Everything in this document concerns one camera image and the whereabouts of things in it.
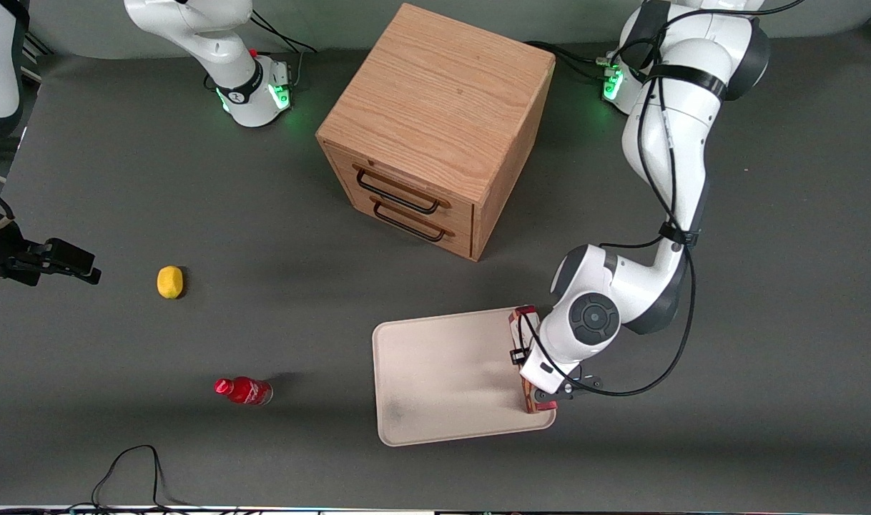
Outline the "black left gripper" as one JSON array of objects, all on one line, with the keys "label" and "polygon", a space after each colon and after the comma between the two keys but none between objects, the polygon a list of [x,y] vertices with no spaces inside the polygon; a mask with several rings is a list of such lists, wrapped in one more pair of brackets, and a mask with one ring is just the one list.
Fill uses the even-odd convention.
[{"label": "black left gripper", "polygon": [[[510,351],[511,362],[515,366],[523,366],[528,356],[528,348],[513,348]],[[592,389],[602,389],[604,387],[601,378],[585,372],[583,366],[578,365],[570,371],[569,379],[564,379],[559,388],[553,393],[547,393],[543,389],[537,388],[534,391],[534,403],[547,404],[549,402],[572,401],[576,396],[589,393],[585,388],[580,388],[576,385],[576,383]]]}]

